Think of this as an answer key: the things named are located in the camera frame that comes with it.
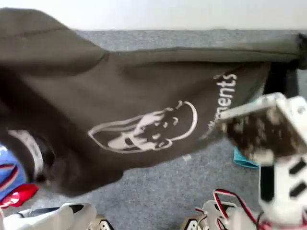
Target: red fabric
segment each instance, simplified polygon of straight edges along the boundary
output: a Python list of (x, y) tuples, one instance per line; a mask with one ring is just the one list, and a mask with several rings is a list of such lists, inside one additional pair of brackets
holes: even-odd
[(38, 191), (34, 184), (23, 184), (11, 191), (4, 199), (0, 201), (2, 208), (8, 206), (20, 207), (25, 201), (30, 199)]

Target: teal object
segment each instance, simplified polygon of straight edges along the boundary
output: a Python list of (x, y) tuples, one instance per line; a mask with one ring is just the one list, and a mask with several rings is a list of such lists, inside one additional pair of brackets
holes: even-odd
[(243, 155), (237, 148), (235, 148), (234, 152), (234, 163), (246, 168), (251, 168), (251, 169), (259, 168), (259, 166), (254, 162), (246, 160), (246, 158), (243, 157)]

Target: dark brown hoodie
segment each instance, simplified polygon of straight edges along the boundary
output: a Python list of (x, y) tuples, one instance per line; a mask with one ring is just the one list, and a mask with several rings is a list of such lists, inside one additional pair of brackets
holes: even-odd
[(109, 52), (39, 11), (0, 19), (0, 142), (29, 180), (67, 196), (203, 147), (217, 114), (245, 103), (273, 63), (300, 58), (294, 37)]

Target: blue fabric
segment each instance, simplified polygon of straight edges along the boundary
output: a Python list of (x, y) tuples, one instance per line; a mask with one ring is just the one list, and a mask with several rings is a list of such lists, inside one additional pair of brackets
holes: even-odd
[[(18, 168), (18, 173), (16, 178), (9, 184), (8, 187), (6, 187), (4, 190), (0, 189), (0, 200), (5, 198), (15, 188), (25, 184), (27, 180), (23, 167), (14, 157), (12, 152), (0, 145), (0, 165), (5, 164), (13, 164), (16, 166)], [(11, 175), (12, 171), (13, 169), (0, 169), (0, 185)]]
[(252, 168), (252, 169), (259, 168), (259, 166), (255, 164), (253, 161), (246, 160), (246, 158), (241, 154), (241, 152), (237, 148), (235, 148), (234, 163), (247, 168)]

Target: white wall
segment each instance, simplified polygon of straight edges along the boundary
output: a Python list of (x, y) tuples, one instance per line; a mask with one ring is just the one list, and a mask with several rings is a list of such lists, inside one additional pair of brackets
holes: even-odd
[(0, 0), (84, 30), (307, 29), (307, 0)]

